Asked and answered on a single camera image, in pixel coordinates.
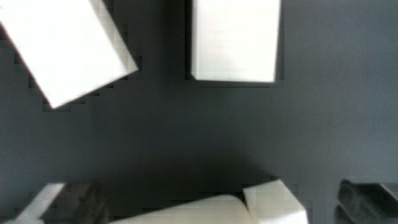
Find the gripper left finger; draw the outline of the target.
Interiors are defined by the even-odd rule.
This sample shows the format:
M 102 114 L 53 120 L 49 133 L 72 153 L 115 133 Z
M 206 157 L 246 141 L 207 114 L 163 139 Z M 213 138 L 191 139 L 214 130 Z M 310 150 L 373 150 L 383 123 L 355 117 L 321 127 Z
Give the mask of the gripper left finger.
M 101 185 L 46 184 L 10 224 L 108 224 Z

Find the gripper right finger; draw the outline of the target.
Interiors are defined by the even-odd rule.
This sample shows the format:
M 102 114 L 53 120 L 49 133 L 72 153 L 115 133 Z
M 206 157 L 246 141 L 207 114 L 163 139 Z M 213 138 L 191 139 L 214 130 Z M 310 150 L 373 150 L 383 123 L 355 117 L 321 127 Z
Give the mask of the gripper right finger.
M 342 180 L 337 201 L 335 224 L 398 224 L 398 183 Z

